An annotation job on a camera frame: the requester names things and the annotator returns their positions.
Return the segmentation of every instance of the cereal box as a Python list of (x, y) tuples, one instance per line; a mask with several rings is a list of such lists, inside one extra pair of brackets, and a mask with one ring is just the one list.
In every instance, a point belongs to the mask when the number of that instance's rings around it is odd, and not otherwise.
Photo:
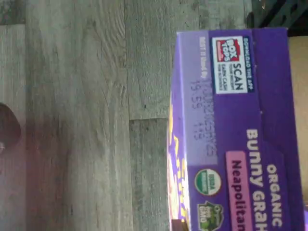
[(174, 231), (303, 231), (286, 29), (179, 32), (167, 129)]
[(305, 209), (305, 227), (306, 227), (306, 231), (308, 231), (308, 210), (307, 208)]

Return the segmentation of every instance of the red box tops logo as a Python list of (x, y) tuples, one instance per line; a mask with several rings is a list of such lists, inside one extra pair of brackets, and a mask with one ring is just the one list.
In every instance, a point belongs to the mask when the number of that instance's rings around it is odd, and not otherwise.
[(218, 62), (239, 61), (241, 50), (237, 39), (217, 40), (216, 48)]

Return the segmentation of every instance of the dark object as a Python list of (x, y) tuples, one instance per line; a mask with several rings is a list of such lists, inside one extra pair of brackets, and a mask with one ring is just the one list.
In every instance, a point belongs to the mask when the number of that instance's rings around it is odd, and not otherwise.
[(180, 219), (171, 220), (171, 230), (172, 231), (188, 231), (188, 226), (186, 222), (182, 222)]
[(308, 35), (308, 0), (253, 0), (248, 28), (286, 27), (288, 36)]
[(0, 103), (0, 153), (14, 146), (21, 136), (21, 128), (10, 108)]

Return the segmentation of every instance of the pink label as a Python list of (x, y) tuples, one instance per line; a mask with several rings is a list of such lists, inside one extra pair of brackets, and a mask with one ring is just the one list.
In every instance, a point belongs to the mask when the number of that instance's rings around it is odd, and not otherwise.
[(253, 231), (246, 154), (227, 152), (226, 161), (232, 231)]

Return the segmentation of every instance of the wooden floor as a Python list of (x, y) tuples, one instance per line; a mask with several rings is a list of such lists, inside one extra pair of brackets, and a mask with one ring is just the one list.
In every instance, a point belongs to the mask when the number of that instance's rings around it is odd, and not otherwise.
[(243, 0), (0, 0), (1, 231), (167, 231), (176, 31), (244, 28)]

